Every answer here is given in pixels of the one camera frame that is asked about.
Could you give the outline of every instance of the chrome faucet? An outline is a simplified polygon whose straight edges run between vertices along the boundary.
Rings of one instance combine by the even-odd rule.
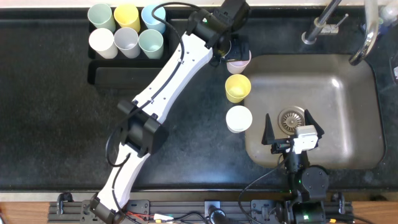
[[[318,35],[335,35],[338,33],[338,26],[348,17],[345,17],[337,23],[337,25],[328,25],[326,21],[330,15],[340,4],[341,0],[332,0],[322,12],[320,17],[315,18],[313,25],[308,32],[302,34],[302,40],[305,44],[314,44]],[[359,64],[372,50],[379,31],[379,13],[377,8],[377,0],[364,0],[366,15],[366,35],[363,46],[358,52],[349,58],[352,65]]]

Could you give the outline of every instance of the plastic cup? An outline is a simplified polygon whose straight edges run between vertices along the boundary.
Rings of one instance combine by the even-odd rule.
[[[112,32],[116,29],[112,9],[107,4],[95,4],[88,10],[87,17],[97,28],[105,28]]]
[[[150,59],[159,59],[163,55],[163,36],[157,30],[145,30],[138,38],[138,44]]]
[[[248,96],[251,83],[247,77],[241,74],[231,75],[225,82],[227,99],[232,103],[239,103]]]
[[[232,133],[240,133],[250,127],[253,117],[246,107],[234,106],[227,112],[225,120]]]
[[[128,58],[136,58],[141,52],[138,46],[138,34],[129,27],[121,28],[114,33],[114,44]]]
[[[152,17],[152,11],[155,7],[156,5],[146,6],[141,11],[141,18],[145,22],[145,25],[148,27],[148,29],[154,29],[163,34],[166,30],[166,25]],[[163,7],[156,9],[155,16],[164,20],[166,18],[166,10]]]
[[[226,68],[232,74],[240,74],[246,68],[251,60],[251,52],[249,51],[249,60],[247,61],[237,61],[237,62],[227,62]]]
[[[133,4],[122,4],[114,10],[114,19],[121,27],[130,27],[139,32],[138,9]]]
[[[118,54],[118,48],[113,42],[113,34],[108,29],[99,28],[94,30],[88,38],[88,43],[103,58],[114,58]]]

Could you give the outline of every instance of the stainless steel sink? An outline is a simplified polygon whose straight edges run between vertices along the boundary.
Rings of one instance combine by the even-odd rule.
[[[244,74],[252,88],[244,105],[253,115],[246,131],[246,150],[264,167],[279,155],[261,144],[266,114],[276,138],[286,138],[304,124],[308,109],[325,135],[308,152],[311,164],[328,169],[369,169],[384,155],[373,71],[366,62],[348,63],[349,55],[263,55],[251,60]]]

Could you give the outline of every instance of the drain strainer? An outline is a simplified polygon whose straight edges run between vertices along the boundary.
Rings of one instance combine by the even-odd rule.
[[[281,130],[288,134],[294,134],[295,128],[304,125],[304,110],[298,106],[291,106],[279,113],[278,123]]]

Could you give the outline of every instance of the wooden floor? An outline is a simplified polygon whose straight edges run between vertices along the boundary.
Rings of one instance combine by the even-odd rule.
[[[376,224],[398,223],[398,202],[353,202],[353,206],[355,215]],[[0,202],[7,224],[46,223],[48,209],[48,202]]]

